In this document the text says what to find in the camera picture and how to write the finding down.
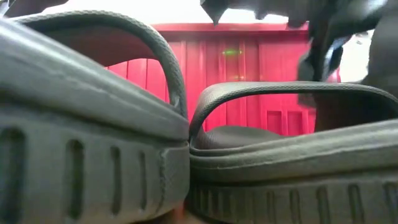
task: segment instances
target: black object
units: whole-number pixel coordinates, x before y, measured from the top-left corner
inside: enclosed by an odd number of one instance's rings
[[[0,14],[6,17],[41,13],[48,7],[65,4],[68,0],[0,0]]]
[[[153,28],[118,14],[72,12],[19,21],[56,32],[64,28],[65,21],[57,20],[62,15],[70,21],[78,16],[86,25],[81,30],[90,28],[87,21],[104,30],[118,24],[116,31],[147,44],[165,71],[173,105],[75,50],[1,19],[0,222],[131,223],[168,212],[189,188],[188,121],[177,59]],[[65,30],[73,30],[73,23]]]
[[[220,104],[275,93],[322,98],[315,126],[319,133],[287,137],[236,126],[203,132],[203,121]],[[364,85],[210,86],[190,125],[188,207],[226,223],[394,223],[396,118],[398,99]]]

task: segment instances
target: red wall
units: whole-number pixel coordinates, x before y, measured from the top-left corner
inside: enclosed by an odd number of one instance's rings
[[[201,91],[214,83],[293,81],[300,56],[307,49],[306,30],[282,25],[179,24],[155,27],[168,40],[185,79],[191,119]],[[109,69],[168,100],[158,61],[138,59]],[[315,113],[297,105],[297,95],[261,95],[230,101],[205,122],[209,130],[225,124],[250,126],[283,135],[313,132]]]

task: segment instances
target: red paneling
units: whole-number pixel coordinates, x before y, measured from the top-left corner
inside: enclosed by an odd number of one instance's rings
[[[209,24],[156,26],[168,40],[185,79],[188,117],[200,93],[219,82],[285,82],[296,78],[300,56],[307,49],[305,30],[282,25]],[[110,70],[168,101],[163,71],[156,60],[131,60]],[[264,128],[283,135],[313,132],[315,113],[297,104],[297,95],[261,95],[230,101],[215,109],[206,130],[221,125]]]

